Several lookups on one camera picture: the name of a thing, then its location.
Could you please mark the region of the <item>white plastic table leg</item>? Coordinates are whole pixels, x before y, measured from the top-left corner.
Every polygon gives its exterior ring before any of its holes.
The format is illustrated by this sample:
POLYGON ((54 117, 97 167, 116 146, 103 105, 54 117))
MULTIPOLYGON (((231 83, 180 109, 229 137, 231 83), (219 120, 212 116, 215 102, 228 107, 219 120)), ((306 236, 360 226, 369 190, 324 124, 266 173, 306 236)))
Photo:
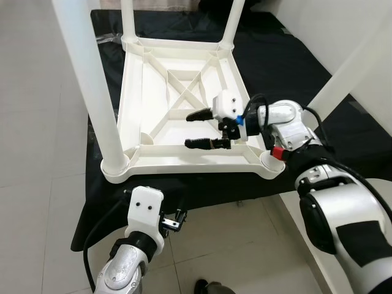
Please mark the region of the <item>white plastic table leg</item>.
POLYGON ((235 39, 245 3, 246 0, 233 0, 232 6, 230 6, 223 37, 218 42, 218 47, 222 50, 229 50, 230 48, 233 48, 233 39, 235 39))
POLYGON ((130 160, 121 146, 88 5, 86 0, 51 3, 99 144, 102 173, 107 181, 120 184, 129 178, 130 160))
MULTIPOLYGON (((364 81, 369 71, 378 62, 381 63, 383 70, 391 73, 391 25, 391 12, 387 11, 378 27, 365 37, 355 51, 352 51, 307 107, 316 110, 320 118, 327 118, 350 95, 350 92, 364 81)), ((390 130, 392 123, 391 94, 372 97, 355 96, 355 100, 380 126, 390 130)))
POLYGON ((123 30, 121 41, 123 47, 126 48, 138 42, 138 36, 135 33, 134 0, 120 0, 120 6, 123 30))

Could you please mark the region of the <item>white plastic table top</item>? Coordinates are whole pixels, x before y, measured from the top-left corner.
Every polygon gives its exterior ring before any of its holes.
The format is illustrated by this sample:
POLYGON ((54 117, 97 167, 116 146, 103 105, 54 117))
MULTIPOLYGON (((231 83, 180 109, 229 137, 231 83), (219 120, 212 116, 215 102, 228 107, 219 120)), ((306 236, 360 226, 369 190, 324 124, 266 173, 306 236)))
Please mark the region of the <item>white plastic table top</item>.
POLYGON ((264 179, 281 174, 263 139, 230 141, 227 149, 191 149, 186 140, 221 142, 217 121, 187 121, 187 116, 212 107, 227 96, 238 110, 250 95, 229 42, 193 42, 134 37, 123 40, 125 61, 114 132, 120 156, 117 165, 101 160, 112 184, 130 176, 182 173, 255 173, 264 179))

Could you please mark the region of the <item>black tablecloth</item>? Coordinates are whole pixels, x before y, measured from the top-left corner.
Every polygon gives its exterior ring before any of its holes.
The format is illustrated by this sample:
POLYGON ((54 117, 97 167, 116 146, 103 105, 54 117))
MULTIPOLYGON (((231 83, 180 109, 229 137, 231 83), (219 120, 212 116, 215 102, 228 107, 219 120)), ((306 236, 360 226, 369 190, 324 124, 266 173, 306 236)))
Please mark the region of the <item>black tablecloth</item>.
MULTIPOLYGON (((162 12, 137 10, 135 29, 142 37, 178 41, 215 42, 221 38, 227 16, 217 12, 162 12)), ((247 90, 269 101, 310 102, 330 79, 330 73, 305 44, 287 34, 271 12, 244 12, 233 56, 247 90)), ((336 157, 366 178, 392 179, 392 137, 349 97, 325 118, 325 129, 336 157)), ((137 186, 154 187, 165 194, 164 211, 191 210, 238 200, 265 198, 293 190, 291 174, 265 180, 253 173, 189 173, 133 176, 123 184, 108 182, 100 171, 102 155, 92 126, 87 127, 86 201, 70 241, 81 252, 127 224, 127 208, 105 213, 137 186)))

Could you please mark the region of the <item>beige covered bench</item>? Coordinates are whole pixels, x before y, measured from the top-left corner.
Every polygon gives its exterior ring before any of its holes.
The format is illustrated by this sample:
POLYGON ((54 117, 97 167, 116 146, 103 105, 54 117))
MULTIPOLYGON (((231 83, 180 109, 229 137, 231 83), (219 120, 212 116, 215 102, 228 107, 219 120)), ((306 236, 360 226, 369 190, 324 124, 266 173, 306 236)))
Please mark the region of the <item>beige covered bench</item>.
MULTIPOLYGON (((196 11, 201 0, 131 0, 135 10, 196 11)), ((121 0, 98 0, 101 9, 120 9, 121 0)))

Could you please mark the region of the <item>clear tape strip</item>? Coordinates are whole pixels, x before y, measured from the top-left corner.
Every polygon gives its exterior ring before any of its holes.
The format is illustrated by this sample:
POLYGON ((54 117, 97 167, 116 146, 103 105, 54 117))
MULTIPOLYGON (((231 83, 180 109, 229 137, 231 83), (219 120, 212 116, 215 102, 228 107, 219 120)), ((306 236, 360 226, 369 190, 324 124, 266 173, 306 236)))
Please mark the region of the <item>clear tape strip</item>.
POLYGON ((123 34, 121 33, 108 33, 102 34, 101 36, 96 36, 96 43, 118 43, 123 44, 123 34))

